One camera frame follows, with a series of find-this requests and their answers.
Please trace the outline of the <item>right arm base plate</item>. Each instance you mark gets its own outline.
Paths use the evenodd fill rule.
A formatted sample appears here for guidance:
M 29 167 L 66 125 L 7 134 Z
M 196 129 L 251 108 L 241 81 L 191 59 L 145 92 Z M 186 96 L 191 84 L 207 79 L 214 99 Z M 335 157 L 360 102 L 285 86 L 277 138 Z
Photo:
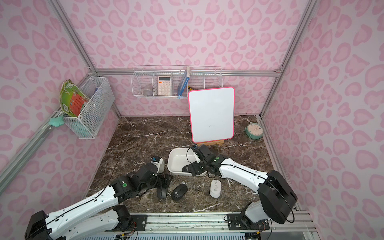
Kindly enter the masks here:
M 227 214 L 224 217 L 224 221 L 228 224 L 230 231 L 249 230 L 262 232 L 270 229 L 267 219 L 254 223 L 243 214 Z

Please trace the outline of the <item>white plastic storage box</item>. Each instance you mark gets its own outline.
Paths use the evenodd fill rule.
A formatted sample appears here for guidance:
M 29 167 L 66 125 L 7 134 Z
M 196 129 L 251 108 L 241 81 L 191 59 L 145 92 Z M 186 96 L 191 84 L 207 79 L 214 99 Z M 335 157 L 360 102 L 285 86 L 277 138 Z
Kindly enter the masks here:
M 200 159 L 194 150 L 178 148 L 170 152 L 167 168 L 173 175 L 202 177 L 207 170 L 199 162 Z

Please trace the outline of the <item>white computer mouse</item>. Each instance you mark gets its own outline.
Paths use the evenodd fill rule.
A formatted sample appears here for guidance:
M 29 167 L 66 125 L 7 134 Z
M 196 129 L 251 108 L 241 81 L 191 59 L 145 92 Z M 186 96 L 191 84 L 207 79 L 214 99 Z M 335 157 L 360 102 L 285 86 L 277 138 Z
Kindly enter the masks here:
M 221 196 L 222 184 L 219 180 L 212 180 L 210 186 L 210 196 L 212 198 L 219 198 Z

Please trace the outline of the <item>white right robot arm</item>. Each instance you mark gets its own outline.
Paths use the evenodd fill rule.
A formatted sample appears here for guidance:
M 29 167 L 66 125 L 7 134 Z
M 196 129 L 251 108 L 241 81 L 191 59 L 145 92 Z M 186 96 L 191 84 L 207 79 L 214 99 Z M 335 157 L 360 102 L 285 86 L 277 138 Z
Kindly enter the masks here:
M 278 171 L 269 173 L 253 170 L 235 162 L 225 155 L 216 155 L 207 146 L 194 146 L 185 153 L 188 162 L 183 172 L 192 176 L 213 174 L 223 179 L 234 180 L 259 196 L 259 201 L 248 204 L 242 210 L 242 220 L 255 224 L 270 219 L 275 223 L 284 224 L 293 215 L 293 208 L 298 200 L 297 195 L 288 182 Z

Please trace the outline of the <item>black Lecoo computer mouse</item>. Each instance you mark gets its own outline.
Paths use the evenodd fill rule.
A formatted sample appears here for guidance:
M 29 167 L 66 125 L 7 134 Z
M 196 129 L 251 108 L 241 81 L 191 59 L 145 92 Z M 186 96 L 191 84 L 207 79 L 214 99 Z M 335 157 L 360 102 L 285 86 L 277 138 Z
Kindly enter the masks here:
M 185 184 L 178 185 L 171 193 L 171 198 L 174 201 L 179 201 L 188 191 L 188 187 Z

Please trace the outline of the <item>grey lilac computer mouse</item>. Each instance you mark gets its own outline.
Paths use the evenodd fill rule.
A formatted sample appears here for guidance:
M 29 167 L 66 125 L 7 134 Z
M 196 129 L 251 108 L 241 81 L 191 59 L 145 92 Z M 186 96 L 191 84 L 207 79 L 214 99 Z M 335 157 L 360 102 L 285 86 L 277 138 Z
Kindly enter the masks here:
M 165 162 L 164 162 L 163 158 L 161 159 L 160 163 L 154 163 L 154 165 L 157 167 L 157 173 L 158 174 L 162 174 L 164 172 L 164 170 L 165 170 Z

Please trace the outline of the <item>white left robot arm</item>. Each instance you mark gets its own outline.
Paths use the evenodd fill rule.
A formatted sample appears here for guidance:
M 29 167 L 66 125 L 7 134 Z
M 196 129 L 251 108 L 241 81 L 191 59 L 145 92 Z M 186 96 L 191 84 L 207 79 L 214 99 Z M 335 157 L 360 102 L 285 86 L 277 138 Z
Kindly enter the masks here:
M 148 163 L 137 172 L 120 176 L 96 194 L 62 210 L 34 213 L 28 223 L 26 240 L 75 240 L 97 232 L 135 232 L 133 220 L 123 202 L 153 188 L 167 191 L 173 176 L 159 173 Z

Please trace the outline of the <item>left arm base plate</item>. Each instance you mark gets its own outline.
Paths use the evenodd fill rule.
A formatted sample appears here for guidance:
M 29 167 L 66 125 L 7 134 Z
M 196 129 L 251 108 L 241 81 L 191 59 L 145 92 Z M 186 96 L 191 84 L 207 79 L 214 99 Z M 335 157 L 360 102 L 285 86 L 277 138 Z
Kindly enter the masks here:
M 119 222 L 119 230 L 125 233 L 130 233 L 133 230 L 143 232 L 145 231 L 147 220 L 148 215 L 130 215 L 124 217 L 123 220 Z

